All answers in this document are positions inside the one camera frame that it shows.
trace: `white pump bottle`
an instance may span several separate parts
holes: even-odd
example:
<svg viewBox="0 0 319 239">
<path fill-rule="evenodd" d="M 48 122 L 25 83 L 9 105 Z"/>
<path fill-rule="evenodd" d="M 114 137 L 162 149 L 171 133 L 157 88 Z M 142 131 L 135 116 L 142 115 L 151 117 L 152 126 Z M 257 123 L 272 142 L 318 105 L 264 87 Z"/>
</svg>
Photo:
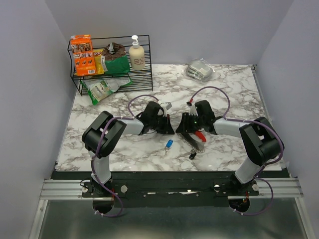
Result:
<svg viewBox="0 0 319 239">
<path fill-rule="evenodd" d="M 139 45 L 138 36 L 132 36 L 133 46 L 129 49 L 131 66 L 134 70 L 140 71 L 145 67 L 144 49 Z"/>
</svg>

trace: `robotic arm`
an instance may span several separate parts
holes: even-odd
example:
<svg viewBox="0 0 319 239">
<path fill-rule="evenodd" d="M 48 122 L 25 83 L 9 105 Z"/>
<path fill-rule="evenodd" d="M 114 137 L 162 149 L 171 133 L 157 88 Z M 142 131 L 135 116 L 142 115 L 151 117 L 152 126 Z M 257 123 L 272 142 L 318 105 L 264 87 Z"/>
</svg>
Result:
<svg viewBox="0 0 319 239">
<path fill-rule="evenodd" d="M 273 130 L 265 117 L 255 121 Z M 235 190 L 247 186 L 262 170 L 265 163 L 280 153 L 278 141 L 266 128 L 254 123 L 228 121 L 223 117 L 215 117 L 206 100 L 191 105 L 189 113 L 183 113 L 176 133 L 195 133 L 202 128 L 211 134 L 242 138 L 248 157 L 231 177 L 230 186 Z"/>
<path fill-rule="evenodd" d="M 142 135 L 149 130 L 155 130 L 161 134 L 174 134 L 174 130 L 170 125 L 169 114 L 167 114 L 167 110 L 170 107 L 170 103 L 158 104 L 156 102 L 149 102 L 145 110 L 134 117 L 133 120 L 112 120 L 107 128 L 107 133 L 102 138 L 101 148 L 93 162 L 96 174 L 99 175 L 102 184 L 107 183 L 111 179 L 109 155 L 114 150 L 121 135 Z M 82 135 L 82 141 L 91 157 L 96 154 L 103 128 L 112 118 L 112 114 L 103 111 Z M 95 174 L 92 173 L 91 176 L 95 181 L 98 181 Z"/>
</svg>

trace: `wire rack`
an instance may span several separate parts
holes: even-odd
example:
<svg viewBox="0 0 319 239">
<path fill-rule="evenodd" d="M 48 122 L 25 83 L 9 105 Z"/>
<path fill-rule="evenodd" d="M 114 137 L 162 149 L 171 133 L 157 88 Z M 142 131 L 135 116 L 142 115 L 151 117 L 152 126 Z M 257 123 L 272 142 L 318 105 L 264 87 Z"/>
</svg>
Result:
<svg viewBox="0 0 319 239">
<path fill-rule="evenodd" d="M 103 38 L 91 38 L 93 49 L 104 48 L 111 42 L 124 45 L 126 49 L 126 55 L 129 62 L 129 48 L 132 46 L 132 36 L 120 36 L 120 37 L 103 37 Z M 75 75 L 75 65 L 73 60 L 72 49 L 70 46 L 70 41 L 68 45 L 68 52 L 71 60 L 71 70 L 70 77 L 76 86 L 77 90 L 81 95 L 86 95 L 87 90 L 80 83 L 82 80 L 96 80 L 96 79 L 106 79 L 106 78 L 121 78 L 130 77 L 132 84 L 125 87 L 120 87 L 117 92 L 129 92 L 129 91 L 153 91 L 153 77 L 152 77 L 152 60 L 151 60 L 151 44 L 149 35 L 139 35 L 139 44 L 144 48 L 145 52 L 145 68 L 137 71 L 130 66 L 130 71 L 121 75 L 90 75 L 90 76 L 76 76 Z"/>
</svg>

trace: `white marble surface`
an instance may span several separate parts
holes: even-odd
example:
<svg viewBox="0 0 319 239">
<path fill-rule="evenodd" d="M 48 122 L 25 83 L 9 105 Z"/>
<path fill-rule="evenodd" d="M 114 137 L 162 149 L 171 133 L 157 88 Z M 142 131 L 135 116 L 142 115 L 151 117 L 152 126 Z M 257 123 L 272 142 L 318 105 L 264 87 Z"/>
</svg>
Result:
<svg viewBox="0 0 319 239">
<path fill-rule="evenodd" d="M 164 102 L 171 102 L 171 125 L 174 130 L 180 123 L 182 112 L 189 110 L 186 102 L 195 91 L 204 86 L 222 88 L 231 101 L 230 118 L 256 119 L 264 116 L 264 109 L 250 66 L 214 65 L 212 81 L 200 83 L 188 77 L 184 65 L 153 65 L 153 92 L 115 93 L 96 106 L 92 106 L 88 96 L 76 94 L 67 131 L 58 159 L 58 171 L 91 171 L 90 156 L 84 148 L 81 136 L 101 111 L 109 111 L 114 116 L 130 116 L 127 104 L 130 99 L 141 94 L 153 94 Z M 227 108 L 227 100 L 216 90 L 206 89 L 195 97 L 196 101 L 207 99 L 216 116 L 221 116 Z M 152 98 L 140 98 L 132 104 L 132 111 L 142 111 Z M 242 140 L 231 136 L 205 133 L 205 152 L 189 159 L 191 147 L 175 135 L 145 134 L 124 135 L 110 156 L 111 171 L 200 171 L 236 170 L 246 158 Z M 174 143 L 167 155 L 164 147 L 169 139 Z M 266 170 L 280 170 L 279 164 Z"/>
</svg>

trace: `green package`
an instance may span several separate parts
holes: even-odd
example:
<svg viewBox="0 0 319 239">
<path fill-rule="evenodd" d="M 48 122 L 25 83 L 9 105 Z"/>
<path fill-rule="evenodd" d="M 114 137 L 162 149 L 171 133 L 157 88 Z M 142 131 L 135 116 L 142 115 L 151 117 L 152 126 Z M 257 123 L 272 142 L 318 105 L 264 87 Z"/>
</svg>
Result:
<svg viewBox="0 0 319 239">
<path fill-rule="evenodd" d="M 121 86 L 128 86 L 132 83 L 130 77 L 102 78 L 97 80 L 82 80 L 80 82 L 86 88 L 92 104 L 96 105 L 105 97 L 116 92 Z"/>
<path fill-rule="evenodd" d="M 101 64 L 105 75 L 122 74 L 130 71 L 130 63 L 125 47 L 114 42 L 103 49 Z"/>
</svg>

